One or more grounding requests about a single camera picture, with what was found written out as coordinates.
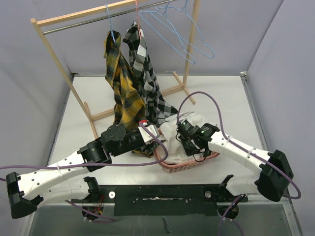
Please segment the pink plastic laundry basket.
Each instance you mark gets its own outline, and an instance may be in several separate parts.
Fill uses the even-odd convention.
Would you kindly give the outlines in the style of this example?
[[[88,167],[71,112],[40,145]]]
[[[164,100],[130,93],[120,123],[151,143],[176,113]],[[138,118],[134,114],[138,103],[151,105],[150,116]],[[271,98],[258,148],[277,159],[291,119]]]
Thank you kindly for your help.
[[[166,141],[166,147],[169,151],[168,158],[159,162],[159,165],[166,173],[176,173],[188,169],[192,169],[198,166],[205,164],[208,160],[214,159],[219,156],[219,153],[212,152],[208,157],[203,159],[201,154],[196,154],[195,157],[197,161],[195,161],[193,156],[186,156],[184,148],[179,141],[175,140],[175,136],[164,137],[162,131],[158,129],[160,133],[160,139],[162,141]]]

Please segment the black white checked shirt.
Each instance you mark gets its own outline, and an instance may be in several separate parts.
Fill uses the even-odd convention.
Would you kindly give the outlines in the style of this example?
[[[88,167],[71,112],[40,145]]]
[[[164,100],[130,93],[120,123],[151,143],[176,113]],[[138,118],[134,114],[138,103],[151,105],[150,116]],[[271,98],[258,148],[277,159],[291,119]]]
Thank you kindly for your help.
[[[129,64],[134,77],[140,83],[140,96],[146,105],[146,119],[160,126],[178,110],[164,100],[154,73],[146,40],[142,29],[134,21],[124,35],[123,42],[128,45]]]

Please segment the light blue wire hanger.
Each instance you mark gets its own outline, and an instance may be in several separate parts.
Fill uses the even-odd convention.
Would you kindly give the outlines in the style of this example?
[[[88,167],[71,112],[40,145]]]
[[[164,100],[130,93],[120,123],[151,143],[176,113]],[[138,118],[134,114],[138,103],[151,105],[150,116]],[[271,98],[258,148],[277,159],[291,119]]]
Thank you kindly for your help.
[[[184,53],[180,53],[177,49],[175,51],[180,56],[184,57],[185,60],[190,64],[195,64],[195,58],[193,57],[192,51],[191,51],[192,49],[195,49],[197,52],[199,52],[200,54],[202,54],[208,59],[213,59],[215,57],[215,53],[212,50],[211,46],[205,42],[204,35],[197,25],[197,12],[199,9],[197,1],[195,0],[193,2],[191,14],[188,13],[188,3],[189,3],[188,0],[185,1],[184,5],[181,8],[171,6],[170,3],[171,3],[171,0],[168,0],[165,6],[154,7],[155,10],[151,12],[151,14],[157,13],[159,16],[163,17],[166,21],[165,23],[161,21],[163,26],[165,26],[168,30],[174,33],[175,36],[178,38]],[[183,36],[181,36],[179,32],[177,31],[175,25],[169,19],[168,12],[169,10],[172,10],[172,9],[177,12],[183,13],[184,16],[191,23],[191,28],[190,28],[191,32],[189,33],[189,36],[191,36],[191,39],[185,39]],[[198,49],[196,46],[194,46],[193,39],[194,39],[195,33],[197,33],[197,35],[200,37],[202,46],[205,47],[210,52],[209,54],[207,54],[205,51]]]

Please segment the pink hanger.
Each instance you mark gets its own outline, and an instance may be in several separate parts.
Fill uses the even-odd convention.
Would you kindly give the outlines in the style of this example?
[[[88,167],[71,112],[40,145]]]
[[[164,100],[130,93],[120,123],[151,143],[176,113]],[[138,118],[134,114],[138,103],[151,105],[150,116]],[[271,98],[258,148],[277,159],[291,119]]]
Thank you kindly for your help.
[[[140,27],[140,17],[139,17],[139,8],[138,8],[138,1],[135,0],[135,7],[136,7],[136,22],[137,22],[137,29],[138,29],[138,34],[139,38],[142,38],[142,32],[141,32],[141,27]]]

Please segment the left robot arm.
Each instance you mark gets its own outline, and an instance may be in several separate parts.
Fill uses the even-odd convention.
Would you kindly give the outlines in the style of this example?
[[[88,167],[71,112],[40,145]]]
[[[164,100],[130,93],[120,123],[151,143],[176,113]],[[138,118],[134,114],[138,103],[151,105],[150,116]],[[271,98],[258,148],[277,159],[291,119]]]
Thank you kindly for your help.
[[[39,207],[59,201],[95,202],[101,195],[101,189],[94,177],[86,176],[73,183],[69,180],[113,166],[113,156],[138,148],[152,152],[161,144],[158,138],[158,128],[143,120],[130,132],[123,125],[111,125],[99,138],[59,162],[47,167],[33,167],[33,172],[28,174],[9,173],[5,182],[11,217],[23,218]]]

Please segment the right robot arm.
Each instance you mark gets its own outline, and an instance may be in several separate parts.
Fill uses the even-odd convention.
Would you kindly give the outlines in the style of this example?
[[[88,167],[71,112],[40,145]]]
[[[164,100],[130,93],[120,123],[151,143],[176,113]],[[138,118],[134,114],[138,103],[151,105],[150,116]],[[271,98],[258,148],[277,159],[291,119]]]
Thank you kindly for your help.
[[[186,155],[212,152],[222,154],[249,169],[249,176],[232,176],[219,189],[220,197],[231,201],[237,195],[260,194],[268,200],[278,202],[284,196],[293,179],[293,171],[286,155],[276,150],[269,152],[248,146],[223,134],[218,127],[209,123],[202,127],[193,126],[187,120],[177,122],[179,139]]]

